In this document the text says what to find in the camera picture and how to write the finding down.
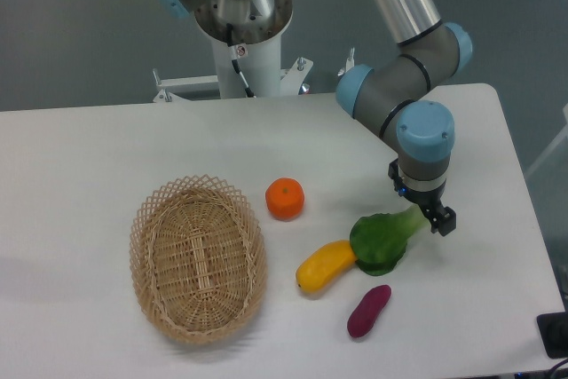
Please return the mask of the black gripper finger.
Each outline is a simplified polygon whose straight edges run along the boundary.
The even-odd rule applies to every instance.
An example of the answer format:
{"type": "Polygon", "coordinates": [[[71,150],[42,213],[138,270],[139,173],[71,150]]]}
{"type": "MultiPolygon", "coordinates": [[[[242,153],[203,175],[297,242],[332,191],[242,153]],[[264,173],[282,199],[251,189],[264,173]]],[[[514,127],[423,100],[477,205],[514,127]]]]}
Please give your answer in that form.
{"type": "Polygon", "coordinates": [[[396,192],[402,191],[402,179],[398,172],[398,161],[394,160],[389,164],[388,167],[388,177],[391,179],[394,190],[396,192]]]}
{"type": "Polygon", "coordinates": [[[450,207],[438,205],[430,211],[429,221],[432,233],[447,236],[456,229],[457,216],[450,207]]]}

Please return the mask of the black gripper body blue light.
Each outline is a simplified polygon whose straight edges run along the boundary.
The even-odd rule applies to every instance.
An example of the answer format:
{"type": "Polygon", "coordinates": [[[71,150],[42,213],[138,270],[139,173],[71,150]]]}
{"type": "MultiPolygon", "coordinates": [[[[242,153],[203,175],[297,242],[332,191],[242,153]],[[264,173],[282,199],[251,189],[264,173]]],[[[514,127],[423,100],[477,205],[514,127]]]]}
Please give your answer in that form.
{"type": "Polygon", "coordinates": [[[446,215],[441,202],[446,183],[440,184],[428,191],[412,188],[403,178],[397,179],[397,192],[401,197],[417,205],[427,219],[443,219],[446,215]]]}

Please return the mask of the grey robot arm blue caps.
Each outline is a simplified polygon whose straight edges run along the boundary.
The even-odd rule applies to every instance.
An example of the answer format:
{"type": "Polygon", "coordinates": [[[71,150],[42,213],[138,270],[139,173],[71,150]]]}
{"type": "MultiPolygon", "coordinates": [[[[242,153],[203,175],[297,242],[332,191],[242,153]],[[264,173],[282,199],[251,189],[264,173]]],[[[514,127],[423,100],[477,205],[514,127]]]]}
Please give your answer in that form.
{"type": "MultiPolygon", "coordinates": [[[[214,51],[222,98],[298,93],[280,69],[280,39],[293,14],[291,0],[162,0],[178,17],[194,16],[214,51]]],[[[470,60],[472,42],[459,25],[445,23],[432,0],[375,0],[399,49],[386,67],[347,62],[337,103],[397,158],[389,177],[395,191],[417,205],[433,232],[456,227],[441,197],[454,147],[454,119],[425,96],[470,60]]]]}

